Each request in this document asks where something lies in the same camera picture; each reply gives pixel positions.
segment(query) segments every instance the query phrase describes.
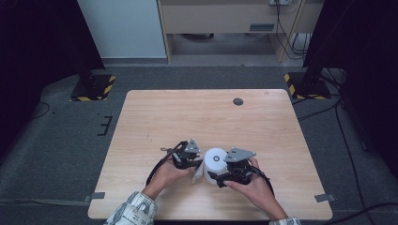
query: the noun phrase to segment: person's left hand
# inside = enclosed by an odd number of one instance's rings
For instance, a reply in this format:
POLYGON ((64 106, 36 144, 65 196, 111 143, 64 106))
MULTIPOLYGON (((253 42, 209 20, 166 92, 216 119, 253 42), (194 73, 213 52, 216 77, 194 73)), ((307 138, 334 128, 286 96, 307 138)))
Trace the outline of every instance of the person's left hand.
POLYGON ((181 177, 187 176, 194 171, 194 167, 180 170, 175 167, 171 158, 167 159, 155 172, 151 182, 143 189, 143 193, 155 200, 162 190, 172 185, 181 177))

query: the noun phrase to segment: tape roll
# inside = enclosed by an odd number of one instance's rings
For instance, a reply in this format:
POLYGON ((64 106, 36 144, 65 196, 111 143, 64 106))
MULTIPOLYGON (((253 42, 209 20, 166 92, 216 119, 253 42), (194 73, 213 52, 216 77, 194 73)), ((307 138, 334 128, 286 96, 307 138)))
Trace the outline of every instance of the tape roll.
POLYGON ((216 173, 217 175, 227 173, 226 162, 224 161, 227 153, 221 148, 211 148, 205 154, 204 159, 204 174, 205 179, 212 185, 217 185, 217 181, 211 179, 208 172, 216 173))

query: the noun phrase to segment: hand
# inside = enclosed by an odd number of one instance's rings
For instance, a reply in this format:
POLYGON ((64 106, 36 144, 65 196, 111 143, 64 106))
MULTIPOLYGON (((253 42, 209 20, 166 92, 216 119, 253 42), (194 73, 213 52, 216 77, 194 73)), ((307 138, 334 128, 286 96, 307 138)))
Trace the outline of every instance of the hand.
POLYGON ((155 172, 151 182, 143 189, 143 193, 155 200, 162 190, 172 185, 179 178, 192 173, 194 169, 194 167, 185 170, 177 169, 169 158, 155 172))
MULTIPOLYGON (((249 161, 252 166, 259 168, 255 158, 251 157, 249 161)), ((276 201, 266 181, 257 174, 252 174, 252 181, 248 185, 241 185, 234 181, 225 181, 224 183, 231 189, 246 196, 254 206, 265 211, 271 220, 287 218, 287 214, 276 201)))

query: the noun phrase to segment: black curtain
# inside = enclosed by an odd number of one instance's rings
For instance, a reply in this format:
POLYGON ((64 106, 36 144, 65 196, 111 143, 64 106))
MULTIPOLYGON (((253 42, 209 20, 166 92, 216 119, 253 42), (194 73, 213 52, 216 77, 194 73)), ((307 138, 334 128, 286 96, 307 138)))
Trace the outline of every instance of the black curtain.
POLYGON ((398 1, 326 0, 304 66, 342 68, 341 94, 367 150, 398 177, 398 1))
POLYGON ((104 65, 76 0, 0 0, 0 156, 44 86, 95 68, 104 65))

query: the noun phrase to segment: light wood tabletop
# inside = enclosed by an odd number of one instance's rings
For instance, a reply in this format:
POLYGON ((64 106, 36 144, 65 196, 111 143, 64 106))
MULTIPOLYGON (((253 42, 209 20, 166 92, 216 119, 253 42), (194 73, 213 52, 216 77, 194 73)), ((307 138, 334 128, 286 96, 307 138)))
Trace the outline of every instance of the light wood tabletop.
MULTIPOLYGON (((129 91, 88 215, 107 218, 145 180, 173 148, 194 138, 203 153, 213 147, 254 151, 270 178, 276 199, 289 216, 326 220, 329 202, 317 202, 325 191, 319 180, 290 98, 279 89, 134 90, 129 91), (234 99, 243 100, 242 105, 234 99)), ((156 200, 155 219, 264 220, 262 211, 229 187, 181 179, 156 200)))

